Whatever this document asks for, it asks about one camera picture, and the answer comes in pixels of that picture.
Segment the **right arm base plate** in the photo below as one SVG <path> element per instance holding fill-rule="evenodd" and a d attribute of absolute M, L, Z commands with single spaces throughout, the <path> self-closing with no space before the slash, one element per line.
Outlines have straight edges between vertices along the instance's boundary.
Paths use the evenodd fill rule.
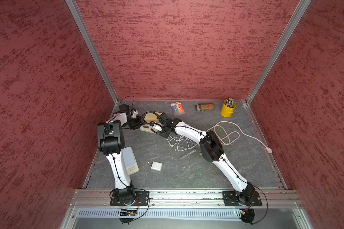
<path fill-rule="evenodd" d="M 236 191 L 223 191 L 224 205 L 235 207 L 261 207 L 262 201 L 257 191 L 253 194 L 244 194 Z"/>

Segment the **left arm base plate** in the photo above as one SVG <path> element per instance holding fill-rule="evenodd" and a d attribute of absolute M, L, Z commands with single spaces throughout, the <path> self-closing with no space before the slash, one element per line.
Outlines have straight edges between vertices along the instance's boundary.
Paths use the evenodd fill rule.
<path fill-rule="evenodd" d="M 150 192 L 144 189 L 115 189 L 110 193 L 110 205 L 119 207 L 148 206 Z"/>

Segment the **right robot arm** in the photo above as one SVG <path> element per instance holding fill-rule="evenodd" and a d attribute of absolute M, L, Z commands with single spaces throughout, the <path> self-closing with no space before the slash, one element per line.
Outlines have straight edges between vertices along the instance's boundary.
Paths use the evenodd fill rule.
<path fill-rule="evenodd" d="M 236 193 L 237 202 L 242 206 L 252 205 L 256 192 L 254 186 L 240 175 L 231 164 L 224 153 L 222 144 L 213 131 L 206 132 L 193 128 L 178 118 L 171 119 L 165 113 L 158 114 L 157 120 L 160 123 L 157 134 L 168 137 L 173 132 L 197 143 L 200 146 L 203 158 L 217 166 L 229 180 Z"/>

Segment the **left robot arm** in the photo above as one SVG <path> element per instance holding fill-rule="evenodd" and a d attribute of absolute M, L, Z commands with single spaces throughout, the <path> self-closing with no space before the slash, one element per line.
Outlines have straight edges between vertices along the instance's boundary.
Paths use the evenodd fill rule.
<path fill-rule="evenodd" d="M 110 120 L 97 124 L 97 147 L 106 156 L 115 179 L 115 188 L 111 202 L 119 205 L 133 206 L 138 204 L 138 198 L 132 180 L 125 165 L 124 155 L 132 148 L 125 147 L 122 126 L 131 121 L 134 111 L 128 105 L 120 105 L 118 112 Z"/>

